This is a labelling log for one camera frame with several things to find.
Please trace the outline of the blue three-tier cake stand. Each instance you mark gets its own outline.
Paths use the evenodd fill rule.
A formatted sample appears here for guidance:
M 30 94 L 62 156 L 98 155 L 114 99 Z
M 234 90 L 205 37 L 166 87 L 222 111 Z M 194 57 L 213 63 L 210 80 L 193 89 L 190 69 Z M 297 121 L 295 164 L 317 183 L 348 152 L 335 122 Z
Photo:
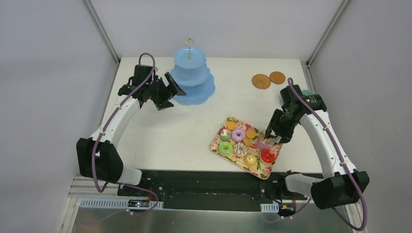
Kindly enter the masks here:
M 173 99 L 181 105 L 199 105 L 207 101 L 215 92 L 214 76 L 206 64 L 206 54 L 194 46 L 188 38 L 185 45 L 175 52 L 171 75 L 186 93 Z

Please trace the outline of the pink frosted cake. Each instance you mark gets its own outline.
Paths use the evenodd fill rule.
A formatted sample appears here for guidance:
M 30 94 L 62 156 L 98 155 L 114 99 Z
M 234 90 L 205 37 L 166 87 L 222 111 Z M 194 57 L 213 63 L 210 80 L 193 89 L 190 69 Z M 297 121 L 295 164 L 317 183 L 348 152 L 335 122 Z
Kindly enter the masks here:
M 268 149 L 270 146 L 271 146 L 270 140 L 260 138 L 256 141 L 256 148 L 259 150 Z

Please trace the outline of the purple frosted donut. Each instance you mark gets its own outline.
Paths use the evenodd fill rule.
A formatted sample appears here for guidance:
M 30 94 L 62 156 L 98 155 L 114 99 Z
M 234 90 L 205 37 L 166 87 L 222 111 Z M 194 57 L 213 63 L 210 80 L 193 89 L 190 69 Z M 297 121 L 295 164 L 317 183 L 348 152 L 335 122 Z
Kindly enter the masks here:
M 245 138 L 245 136 L 246 136 L 245 130 L 243 130 L 242 128 L 235 128 L 231 132 L 232 140 L 235 142 L 242 141 Z

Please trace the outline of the metal serving tongs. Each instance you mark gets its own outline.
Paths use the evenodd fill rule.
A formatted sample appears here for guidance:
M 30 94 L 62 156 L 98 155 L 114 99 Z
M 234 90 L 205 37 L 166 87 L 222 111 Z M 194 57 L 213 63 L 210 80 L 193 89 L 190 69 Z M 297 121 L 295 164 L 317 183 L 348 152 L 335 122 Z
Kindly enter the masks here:
M 281 140 L 281 136 L 270 135 L 269 137 L 260 138 L 258 141 L 262 144 L 279 144 Z

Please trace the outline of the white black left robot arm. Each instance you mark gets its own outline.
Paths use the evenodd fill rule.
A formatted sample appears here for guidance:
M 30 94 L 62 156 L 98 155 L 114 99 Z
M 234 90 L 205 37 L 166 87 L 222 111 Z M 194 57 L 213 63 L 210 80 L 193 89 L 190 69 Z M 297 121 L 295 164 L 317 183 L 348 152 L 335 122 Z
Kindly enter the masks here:
M 80 138 L 76 144 L 81 176 L 129 184 L 131 192 L 139 197 L 147 193 L 143 172 L 125 165 L 117 147 L 129 122 L 145 102 L 151 100 L 160 111 L 174 106 L 170 101 L 174 96 L 186 95 L 170 73 L 164 76 L 168 85 L 156 74 L 154 66 L 135 65 L 133 76 L 119 89 L 109 115 L 90 137 Z

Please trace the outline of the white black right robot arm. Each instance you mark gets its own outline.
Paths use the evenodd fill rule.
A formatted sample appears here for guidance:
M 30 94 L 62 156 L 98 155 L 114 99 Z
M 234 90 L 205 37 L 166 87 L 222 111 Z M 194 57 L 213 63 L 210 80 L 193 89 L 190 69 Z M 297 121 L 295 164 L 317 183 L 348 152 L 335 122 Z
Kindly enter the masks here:
M 274 144 L 289 143 L 294 129 L 301 125 L 308 134 L 322 168 L 322 178 L 288 172 L 276 185 L 276 194 L 288 199 L 294 193 L 312 198 L 319 209 L 329 209 L 358 201 L 366 205 L 363 192 L 370 182 L 344 152 L 332 128 L 327 107 L 318 94 L 303 95 L 298 85 L 280 91 L 283 105 L 276 109 L 264 137 Z

